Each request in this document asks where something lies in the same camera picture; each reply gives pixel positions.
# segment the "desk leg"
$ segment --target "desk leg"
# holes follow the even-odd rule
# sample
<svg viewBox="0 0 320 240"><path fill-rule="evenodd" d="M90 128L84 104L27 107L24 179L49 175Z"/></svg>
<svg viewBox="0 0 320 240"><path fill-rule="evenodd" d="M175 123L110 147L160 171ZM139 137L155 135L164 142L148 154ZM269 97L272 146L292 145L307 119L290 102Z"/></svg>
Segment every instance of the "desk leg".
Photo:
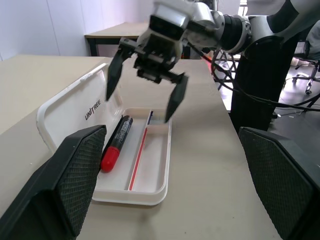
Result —
<svg viewBox="0 0 320 240"><path fill-rule="evenodd" d="M96 43L96 39L94 38L87 38L90 48L90 54L92 57L98 57L99 56L99 50L98 45Z"/></svg>

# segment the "white wall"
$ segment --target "white wall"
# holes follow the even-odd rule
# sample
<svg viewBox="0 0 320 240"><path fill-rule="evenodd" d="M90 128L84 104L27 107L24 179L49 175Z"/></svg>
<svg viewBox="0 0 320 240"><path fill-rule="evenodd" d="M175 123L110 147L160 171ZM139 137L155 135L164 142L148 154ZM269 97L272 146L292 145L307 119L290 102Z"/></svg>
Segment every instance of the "white wall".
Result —
<svg viewBox="0 0 320 240"><path fill-rule="evenodd" d="M138 22L138 0L0 0L0 60L88 56L85 34Z"/></svg>
<svg viewBox="0 0 320 240"><path fill-rule="evenodd" d="M153 10L154 0L138 0L139 6L139 21L145 22L150 18L150 14ZM240 0L219 0L218 10L223 14L236 15L240 6Z"/></svg>
<svg viewBox="0 0 320 240"><path fill-rule="evenodd" d="M240 6L240 0L219 0L218 11L223 14L237 15Z"/></svg>

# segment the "white plastic tray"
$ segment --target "white plastic tray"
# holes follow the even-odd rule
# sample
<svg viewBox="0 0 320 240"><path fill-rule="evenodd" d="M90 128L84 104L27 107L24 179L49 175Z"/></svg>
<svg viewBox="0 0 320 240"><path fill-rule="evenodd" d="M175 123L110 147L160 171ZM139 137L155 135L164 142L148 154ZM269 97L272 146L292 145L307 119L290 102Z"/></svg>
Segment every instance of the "white plastic tray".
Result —
<svg viewBox="0 0 320 240"><path fill-rule="evenodd" d="M156 205L168 190L171 121L164 109L123 109L116 89L108 102L108 64L102 64L44 103L37 127L54 153L64 138L80 129L106 125L106 145L122 116L133 124L118 160L109 173L100 172L92 199L101 202Z"/></svg>

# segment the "black mesh panel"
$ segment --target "black mesh panel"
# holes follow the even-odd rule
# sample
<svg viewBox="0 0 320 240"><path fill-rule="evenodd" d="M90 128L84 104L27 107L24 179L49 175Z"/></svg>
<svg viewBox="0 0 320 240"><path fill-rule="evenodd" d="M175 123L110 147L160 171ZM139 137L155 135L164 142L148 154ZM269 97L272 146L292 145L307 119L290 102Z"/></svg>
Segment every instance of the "black mesh panel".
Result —
<svg viewBox="0 0 320 240"><path fill-rule="evenodd" d="M267 213L282 239L289 239L314 195L312 185L272 141L240 134L249 170Z"/></svg>
<svg viewBox="0 0 320 240"><path fill-rule="evenodd" d="M106 129L101 128L81 142L57 185L67 221L75 236L80 233L96 187L105 135Z"/></svg>

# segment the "red marker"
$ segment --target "red marker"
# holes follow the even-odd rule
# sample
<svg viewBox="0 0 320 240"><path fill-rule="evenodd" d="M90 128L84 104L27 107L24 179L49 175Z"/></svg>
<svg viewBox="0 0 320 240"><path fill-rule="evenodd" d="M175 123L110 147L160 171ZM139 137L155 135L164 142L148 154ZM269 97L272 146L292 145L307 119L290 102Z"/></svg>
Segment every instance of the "red marker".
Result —
<svg viewBox="0 0 320 240"><path fill-rule="evenodd" d="M134 120L131 116L123 117L114 139L102 158L101 169L103 171L108 173L114 168L133 122Z"/></svg>

